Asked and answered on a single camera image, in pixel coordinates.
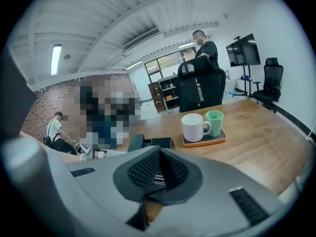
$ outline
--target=fluorescent light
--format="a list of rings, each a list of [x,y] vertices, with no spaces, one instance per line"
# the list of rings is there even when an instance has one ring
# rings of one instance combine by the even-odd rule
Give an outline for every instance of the fluorescent light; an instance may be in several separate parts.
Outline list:
[[[136,66],[136,65],[138,65],[138,64],[140,64],[140,63],[142,63],[142,62],[143,62],[143,61],[136,62],[136,63],[133,64],[132,66],[129,66],[128,68],[126,68],[126,70],[131,69],[132,67],[134,67],[134,66]]]
[[[182,47],[185,47],[185,46],[188,46],[188,45],[192,45],[192,44],[194,44],[195,42],[191,42],[191,43],[188,43],[188,44],[184,44],[184,45],[180,45],[180,46],[178,46],[178,48],[182,48]]]
[[[51,56],[51,70],[50,70],[51,75],[57,74],[60,51],[61,51],[61,45],[54,45],[53,54]]]

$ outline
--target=cap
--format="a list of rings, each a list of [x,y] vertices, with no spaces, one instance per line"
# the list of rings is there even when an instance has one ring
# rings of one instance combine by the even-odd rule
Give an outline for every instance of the cap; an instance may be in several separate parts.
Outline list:
[[[63,116],[63,114],[62,114],[61,112],[56,112],[56,113],[55,113],[55,116],[56,116],[56,115],[60,115],[60,116],[61,116],[61,119],[64,119],[64,116]]]

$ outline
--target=black office chair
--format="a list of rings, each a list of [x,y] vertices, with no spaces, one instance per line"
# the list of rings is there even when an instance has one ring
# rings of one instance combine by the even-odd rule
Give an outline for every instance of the black office chair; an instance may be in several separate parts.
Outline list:
[[[182,63],[175,82],[180,112],[221,105],[225,83],[225,72],[214,69],[206,56]]]
[[[283,74],[283,66],[279,65],[277,58],[266,59],[266,64],[264,66],[265,70],[265,82],[263,89],[259,90],[259,81],[254,81],[257,85],[257,91],[253,93],[254,97],[263,102],[263,106],[269,110],[273,110],[276,113],[275,105],[272,102],[278,102],[281,95],[281,79]]]

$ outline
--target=backpack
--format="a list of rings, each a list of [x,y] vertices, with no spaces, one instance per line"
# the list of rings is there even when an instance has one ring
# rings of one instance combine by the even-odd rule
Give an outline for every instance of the backpack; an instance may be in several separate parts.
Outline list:
[[[55,137],[53,138],[53,142],[51,142],[51,139],[49,137],[49,130],[50,130],[50,126],[51,126],[51,123],[53,122],[54,119],[52,119],[52,121],[50,122],[50,125],[49,125],[49,128],[48,128],[48,133],[47,133],[47,136],[43,138],[43,142],[44,142],[44,145],[54,149],[54,145],[53,143],[55,142],[55,138],[56,136],[58,135],[58,133],[56,133]]]

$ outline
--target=television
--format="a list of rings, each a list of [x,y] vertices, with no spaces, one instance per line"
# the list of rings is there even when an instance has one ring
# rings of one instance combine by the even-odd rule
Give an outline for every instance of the television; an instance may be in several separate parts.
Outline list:
[[[242,39],[226,47],[231,67],[260,65],[260,57],[253,34],[249,34]]]

